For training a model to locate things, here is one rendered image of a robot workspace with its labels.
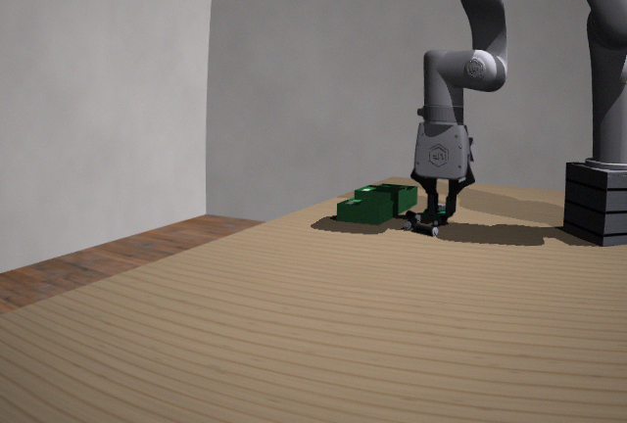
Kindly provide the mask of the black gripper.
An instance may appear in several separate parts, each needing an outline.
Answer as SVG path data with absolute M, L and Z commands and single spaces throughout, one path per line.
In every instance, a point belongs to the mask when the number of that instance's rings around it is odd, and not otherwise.
M 465 180 L 458 183 L 465 176 Z M 467 126 L 463 122 L 420 122 L 410 177 L 425 190 L 429 216 L 438 213 L 437 178 L 449 179 L 445 217 L 456 212 L 457 194 L 475 182 L 470 168 Z M 426 177 L 426 178 L 425 178 Z

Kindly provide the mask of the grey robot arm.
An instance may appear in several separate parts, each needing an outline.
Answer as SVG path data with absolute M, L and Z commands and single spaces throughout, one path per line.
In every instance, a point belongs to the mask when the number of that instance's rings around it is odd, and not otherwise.
M 424 54 L 424 106 L 417 109 L 424 120 L 463 122 L 463 88 L 494 92 L 506 82 L 504 0 L 460 2 L 470 23 L 473 50 L 430 50 Z M 592 9 L 587 35 L 592 68 L 593 157 L 586 159 L 585 165 L 627 170 L 627 0 L 587 2 Z

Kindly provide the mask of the green bins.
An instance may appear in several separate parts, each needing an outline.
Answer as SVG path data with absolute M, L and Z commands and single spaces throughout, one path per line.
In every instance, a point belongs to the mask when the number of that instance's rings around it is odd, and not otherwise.
M 380 225 L 417 205 L 417 186 L 379 184 L 355 190 L 337 204 L 336 221 Z

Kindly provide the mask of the black aa battery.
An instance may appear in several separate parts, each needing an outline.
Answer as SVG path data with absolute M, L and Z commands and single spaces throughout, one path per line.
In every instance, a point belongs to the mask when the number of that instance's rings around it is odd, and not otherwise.
M 448 220 L 448 219 L 447 219 L 447 218 L 445 218 L 445 215 L 441 215 L 441 216 L 439 216 L 439 217 L 437 217 L 437 218 L 435 218 L 435 219 L 433 220 L 433 225 L 434 225 L 435 227 L 437 227 L 437 226 L 439 226 L 439 225 L 441 225 L 441 224 L 445 223 L 447 220 Z
M 410 218 L 408 221 L 404 223 L 404 228 L 409 230 L 413 227 L 414 224 L 417 223 L 417 219 L 415 217 Z
M 406 212 L 406 216 L 407 216 L 408 218 L 415 217 L 415 218 L 417 219 L 417 222 L 420 222 L 420 221 L 421 221 L 421 215 L 419 215 L 419 214 L 417 214 L 417 213 L 415 213 L 415 212 L 413 212 L 413 211 L 407 211 L 407 212 Z
M 419 232 L 419 233 L 423 233 L 423 234 L 427 234 L 427 235 L 431 235 L 431 236 L 437 236 L 437 234 L 438 234 L 438 228 L 427 226 L 427 225 L 422 225 L 422 224 L 418 224 L 418 223 L 416 223 L 413 226 L 413 231 Z

